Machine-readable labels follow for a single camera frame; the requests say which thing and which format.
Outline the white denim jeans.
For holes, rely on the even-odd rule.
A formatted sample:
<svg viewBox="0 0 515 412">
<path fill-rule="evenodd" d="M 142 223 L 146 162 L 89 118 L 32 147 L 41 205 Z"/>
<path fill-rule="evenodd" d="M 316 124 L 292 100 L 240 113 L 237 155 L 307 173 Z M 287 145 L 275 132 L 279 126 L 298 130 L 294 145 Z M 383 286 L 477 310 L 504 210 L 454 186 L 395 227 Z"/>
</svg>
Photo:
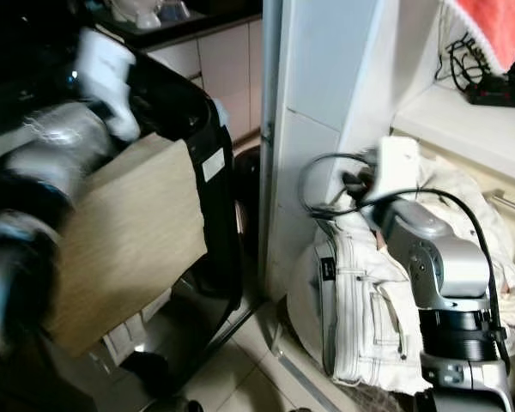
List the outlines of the white denim jeans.
<svg viewBox="0 0 515 412">
<path fill-rule="evenodd" d="M 308 205 L 336 259 L 340 385 L 425 397 L 430 409 L 512 411 L 515 243 L 480 185 L 421 157 L 418 188 Z"/>
</svg>

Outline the black washing machine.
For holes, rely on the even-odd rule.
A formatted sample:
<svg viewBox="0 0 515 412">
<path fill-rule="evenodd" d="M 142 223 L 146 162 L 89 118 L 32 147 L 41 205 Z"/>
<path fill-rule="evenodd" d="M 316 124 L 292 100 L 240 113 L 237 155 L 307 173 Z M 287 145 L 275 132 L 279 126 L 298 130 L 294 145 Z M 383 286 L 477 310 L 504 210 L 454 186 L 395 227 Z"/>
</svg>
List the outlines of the black washing machine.
<svg viewBox="0 0 515 412">
<path fill-rule="evenodd" d="M 77 81 L 80 34 L 84 28 L 96 30 L 92 23 L 80 0 L 0 0 L 0 135 L 17 129 L 27 115 L 69 101 L 88 103 L 106 124 L 112 115 L 108 107 L 82 94 Z M 141 138 L 159 135 L 171 142 L 186 141 L 197 177 L 207 251 L 140 317 L 128 319 L 80 356 L 60 350 L 73 358 L 88 358 L 90 365 L 106 372 L 116 370 L 131 354 L 159 354 L 167 358 L 179 395 L 242 295 L 230 138 L 205 91 L 146 52 L 124 46 L 136 59 L 128 75 L 129 106 L 141 135 L 125 142 L 110 134 L 112 156 L 82 181 L 77 201 L 93 173 Z M 225 152 L 226 167 L 206 182 L 200 165 L 219 148 Z"/>
</svg>

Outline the white washer label sticker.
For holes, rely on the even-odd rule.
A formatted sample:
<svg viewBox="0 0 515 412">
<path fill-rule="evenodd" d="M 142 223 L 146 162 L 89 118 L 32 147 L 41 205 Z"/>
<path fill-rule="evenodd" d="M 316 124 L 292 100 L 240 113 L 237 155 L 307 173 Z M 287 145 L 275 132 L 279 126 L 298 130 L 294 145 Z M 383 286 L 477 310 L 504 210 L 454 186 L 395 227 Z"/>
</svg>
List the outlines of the white washer label sticker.
<svg viewBox="0 0 515 412">
<path fill-rule="evenodd" d="M 206 161 L 202 162 L 202 173 L 205 181 L 214 179 L 226 167 L 226 156 L 222 148 L 217 149 Z"/>
</svg>

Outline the beige floor cabinet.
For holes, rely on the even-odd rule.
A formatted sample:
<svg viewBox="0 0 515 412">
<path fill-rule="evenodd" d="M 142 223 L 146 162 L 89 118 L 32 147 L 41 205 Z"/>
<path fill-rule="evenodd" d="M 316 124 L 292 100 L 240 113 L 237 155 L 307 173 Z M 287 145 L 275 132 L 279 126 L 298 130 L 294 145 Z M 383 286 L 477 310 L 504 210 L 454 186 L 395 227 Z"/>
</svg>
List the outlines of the beige floor cabinet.
<svg viewBox="0 0 515 412">
<path fill-rule="evenodd" d="M 151 48 L 148 54 L 202 87 L 227 113 L 235 155 L 258 145 L 263 19 L 233 23 Z"/>
</svg>

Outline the black power strip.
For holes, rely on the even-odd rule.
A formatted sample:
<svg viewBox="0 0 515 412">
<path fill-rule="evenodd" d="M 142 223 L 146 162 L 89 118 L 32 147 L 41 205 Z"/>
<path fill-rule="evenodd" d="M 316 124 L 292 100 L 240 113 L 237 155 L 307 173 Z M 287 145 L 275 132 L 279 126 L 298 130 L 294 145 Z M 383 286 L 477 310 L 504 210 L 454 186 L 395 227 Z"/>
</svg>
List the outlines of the black power strip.
<svg viewBox="0 0 515 412">
<path fill-rule="evenodd" d="M 515 77 L 484 75 L 463 89 L 470 105 L 515 107 Z"/>
</svg>

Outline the red towel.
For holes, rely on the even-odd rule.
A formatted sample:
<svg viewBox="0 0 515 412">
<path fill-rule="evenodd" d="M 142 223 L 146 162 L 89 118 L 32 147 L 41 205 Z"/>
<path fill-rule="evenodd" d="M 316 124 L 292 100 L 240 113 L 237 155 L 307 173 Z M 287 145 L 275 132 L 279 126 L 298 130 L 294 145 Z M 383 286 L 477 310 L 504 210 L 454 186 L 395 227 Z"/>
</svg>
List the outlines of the red towel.
<svg viewBox="0 0 515 412">
<path fill-rule="evenodd" d="M 508 74 L 515 64 L 515 0 L 441 0 L 480 44 L 488 67 Z"/>
</svg>

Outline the beige cloth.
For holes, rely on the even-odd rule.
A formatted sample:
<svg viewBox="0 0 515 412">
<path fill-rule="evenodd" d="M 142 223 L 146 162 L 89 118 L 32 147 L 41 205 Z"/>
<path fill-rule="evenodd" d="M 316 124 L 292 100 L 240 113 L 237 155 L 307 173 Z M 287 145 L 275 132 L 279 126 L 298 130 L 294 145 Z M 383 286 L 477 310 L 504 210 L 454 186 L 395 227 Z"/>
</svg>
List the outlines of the beige cloth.
<svg viewBox="0 0 515 412">
<path fill-rule="evenodd" d="M 88 178 L 63 227 L 46 329 L 80 356 L 140 317 L 206 254 L 187 142 L 148 135 Z"/>
</svg>

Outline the white ceramic object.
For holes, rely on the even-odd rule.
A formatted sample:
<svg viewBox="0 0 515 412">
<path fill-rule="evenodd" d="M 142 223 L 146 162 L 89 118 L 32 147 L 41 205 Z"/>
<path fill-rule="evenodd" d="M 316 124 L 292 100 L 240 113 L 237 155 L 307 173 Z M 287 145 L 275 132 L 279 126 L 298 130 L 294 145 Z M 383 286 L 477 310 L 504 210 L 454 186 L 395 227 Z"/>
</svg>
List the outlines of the white ceramic object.
<svg viewBox="0 0 515 412">
<path fill-rule="evenodd" d="M 165 0 L 106 0 L 113 20 L 131 23 L 139 30 L 162 27 L 159 13 Z"/>
</svg>

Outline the grey metal door frame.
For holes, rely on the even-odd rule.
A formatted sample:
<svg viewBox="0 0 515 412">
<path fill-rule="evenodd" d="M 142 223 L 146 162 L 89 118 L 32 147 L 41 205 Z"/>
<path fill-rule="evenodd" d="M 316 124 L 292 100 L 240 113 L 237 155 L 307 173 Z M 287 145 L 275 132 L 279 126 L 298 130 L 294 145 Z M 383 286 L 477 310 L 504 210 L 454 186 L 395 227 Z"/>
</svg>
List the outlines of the grey metal door frame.
<svg viewBox="0 0 515 412">
<path fill-rule="evenodd" d="M 275 216 L 277 215 L 277 154 L 275 125 L 280 98 L 280 51 L 282 20 L 286 0 L 262 0 L 262 28 L 260 31 L 261 58 L 261 222 L 260 252 L 262 292 L 270 301 L 282 297 L 282 274 L 275 257 Z"/>
</svg>

